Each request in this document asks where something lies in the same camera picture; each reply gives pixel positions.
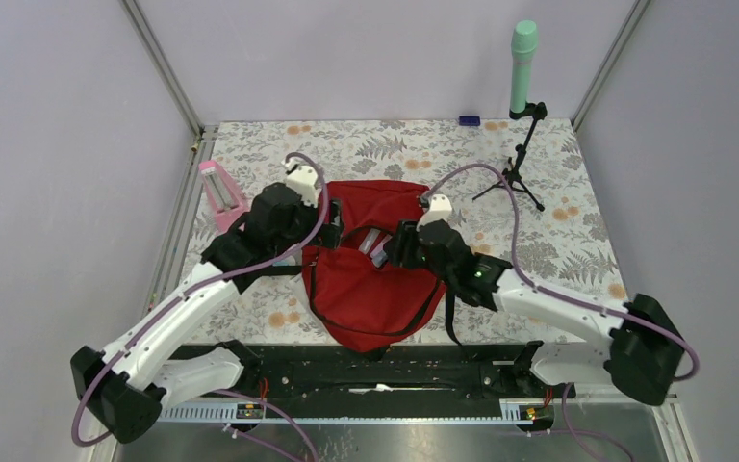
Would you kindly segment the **pink highlighter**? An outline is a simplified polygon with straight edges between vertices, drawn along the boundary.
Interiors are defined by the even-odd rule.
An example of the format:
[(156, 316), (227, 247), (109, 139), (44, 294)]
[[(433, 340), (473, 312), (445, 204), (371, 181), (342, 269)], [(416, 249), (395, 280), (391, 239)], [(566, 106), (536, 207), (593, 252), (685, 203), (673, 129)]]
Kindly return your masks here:
[(390, 238), (391, 235), (386, 231), (372, 228), (362, 240), (359, 250), (366, 255), (374, 257), (384, 250), (384, 245)]

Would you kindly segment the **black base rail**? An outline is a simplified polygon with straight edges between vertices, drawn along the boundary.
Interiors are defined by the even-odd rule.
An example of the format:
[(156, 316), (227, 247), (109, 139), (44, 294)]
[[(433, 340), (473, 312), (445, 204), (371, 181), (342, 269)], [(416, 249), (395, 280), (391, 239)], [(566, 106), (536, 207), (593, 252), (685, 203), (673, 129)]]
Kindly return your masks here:
[(483, 420), (501, 405), (543, 403), (547, 385), (528, 370), (523, 345), (392, 346), (377, 360), (333, 345), (221, 347), (244, 371), (232, 391), (265, 397), (296, 419)]

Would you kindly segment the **small blue box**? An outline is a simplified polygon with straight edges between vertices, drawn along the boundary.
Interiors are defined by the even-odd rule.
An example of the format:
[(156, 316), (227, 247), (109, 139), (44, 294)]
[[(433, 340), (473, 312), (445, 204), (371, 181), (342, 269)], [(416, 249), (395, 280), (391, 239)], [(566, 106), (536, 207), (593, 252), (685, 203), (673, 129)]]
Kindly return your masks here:
[(459, 115), (458, 124), (460, 126), (480, 126), (481, 118), (477, 115)]

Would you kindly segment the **green microphone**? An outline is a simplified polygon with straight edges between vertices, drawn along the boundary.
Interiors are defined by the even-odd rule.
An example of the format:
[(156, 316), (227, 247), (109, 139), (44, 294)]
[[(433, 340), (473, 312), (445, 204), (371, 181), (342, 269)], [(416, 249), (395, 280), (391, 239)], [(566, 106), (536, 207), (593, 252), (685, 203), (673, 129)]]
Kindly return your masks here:
[(509, 115), (519, 119), (528, 105), (532, 60), (539, 45), (538, 26), (533, 20), (518, 22), (511, 38), (513, 59)]

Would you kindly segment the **black tripod mic stand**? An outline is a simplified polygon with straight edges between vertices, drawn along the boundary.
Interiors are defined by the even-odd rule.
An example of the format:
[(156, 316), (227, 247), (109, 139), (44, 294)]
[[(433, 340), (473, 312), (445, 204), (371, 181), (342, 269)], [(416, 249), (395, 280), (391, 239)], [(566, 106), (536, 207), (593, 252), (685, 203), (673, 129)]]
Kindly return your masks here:
[(532, 121), (525, 135), (523, 143), (515, 146), (516, 157), (508, 158), (507, 167), (501, 173), (506, 180), (507, 186), (510, 187), (513, 192), (526, 194), (533, 201), (537, 210), (543, 212), (546, 209), (545, 206), (538, 200), (538, 198), (531, 192), (530, 188), (528, 188), (527, 185), (524, 183), (520, 173), (520, 168), (525, 160), (527, 148), (534, 135), (538, 122), (544, 120), (548, 115), (546, 103), (526, 103), (523, 111), (519, 113), (510, 112), (509, 115), (515, 116), (516, 120), (531, 116)]

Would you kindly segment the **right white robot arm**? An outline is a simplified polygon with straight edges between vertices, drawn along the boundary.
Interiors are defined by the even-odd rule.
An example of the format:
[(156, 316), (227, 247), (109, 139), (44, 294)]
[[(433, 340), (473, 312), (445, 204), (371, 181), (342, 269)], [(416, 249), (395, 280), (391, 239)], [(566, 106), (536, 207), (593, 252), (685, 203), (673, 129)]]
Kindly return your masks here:
[(630, 301), (597, 303), (584, 294), (531, 282), (515, 260), (474, 253), (447, 219), (449, 200), (422, 201), (417, 221), (403, 220), (384, 250), (390, 264), (427, 270), (446, 286), (446, 332), (454, 333), (455, 299), (493, 312), (535, 318), (569, 334), (572, 344), (532, 341), (513, 371), (515, 387), (536, 397), (548, 386), (610, 384), (628, 398), (658, 406), (677, 382), (683, 356), (694, 356), (658, 300), (638, 294)]

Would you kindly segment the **pink metronome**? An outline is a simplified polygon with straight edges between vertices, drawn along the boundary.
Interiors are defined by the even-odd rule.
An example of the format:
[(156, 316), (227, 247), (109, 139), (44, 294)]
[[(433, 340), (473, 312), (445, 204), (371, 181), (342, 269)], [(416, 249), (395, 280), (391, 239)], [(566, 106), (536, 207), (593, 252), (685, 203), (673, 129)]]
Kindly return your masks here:
[(217, 231), (224, 234), (238, 218), (250, 210), (249, 202), (240, 185), (217, 161), (201, 162), (198, 170)]

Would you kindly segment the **red backpack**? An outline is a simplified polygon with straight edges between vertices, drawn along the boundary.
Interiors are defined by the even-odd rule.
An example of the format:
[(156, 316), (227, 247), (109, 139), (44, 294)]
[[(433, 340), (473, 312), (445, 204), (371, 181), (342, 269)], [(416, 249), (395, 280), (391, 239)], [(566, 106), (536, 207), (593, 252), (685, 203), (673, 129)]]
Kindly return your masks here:
[(446, 285), (426, 269), (377, 266), (360, 249), (372, 231), (393, 235), (403, 220), (423, 214), (425, 185), (394, 180), (333, 181), (344, 232), (338, 248), (309, 246), (302, 264), (260, 270), (262, 276), (301, 276), (310, 309), (342, 346), (371, 353), (423, 328), (446, 295)]

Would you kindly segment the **blue highlighter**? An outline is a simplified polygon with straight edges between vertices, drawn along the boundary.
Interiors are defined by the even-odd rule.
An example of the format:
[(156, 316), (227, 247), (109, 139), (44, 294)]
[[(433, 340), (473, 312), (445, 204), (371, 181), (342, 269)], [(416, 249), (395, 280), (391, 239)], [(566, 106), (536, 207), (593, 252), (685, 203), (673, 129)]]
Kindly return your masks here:
[(381, 247), (376, 248), (369, 256), (370, 256), (371, 262), (377, 269), (380, 269), (383, 266), (385, 266), (388, 261), (387, 253)]

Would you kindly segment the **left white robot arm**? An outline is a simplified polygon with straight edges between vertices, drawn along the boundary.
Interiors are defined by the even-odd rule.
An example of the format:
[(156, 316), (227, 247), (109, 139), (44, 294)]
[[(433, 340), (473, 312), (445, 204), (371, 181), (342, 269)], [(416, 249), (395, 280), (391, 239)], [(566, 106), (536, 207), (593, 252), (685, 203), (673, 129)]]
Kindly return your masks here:
[(82, 346), (71, 356), (79, 400), (70, 427), (76, 446), (109, 437), (130, 443), (167, 408), (218, 390), (246, 396), (257, 389), (258, 367), (225, 347), (189, 360), (171, 356), (259, 278), (295, 274), (285, 260), (323, 238), (332, 200), (322, 168), (298, 152), (286, 157), (285, 166), (285, 178), (264, 187), (151, 312), (116, 340), (99, 349)]

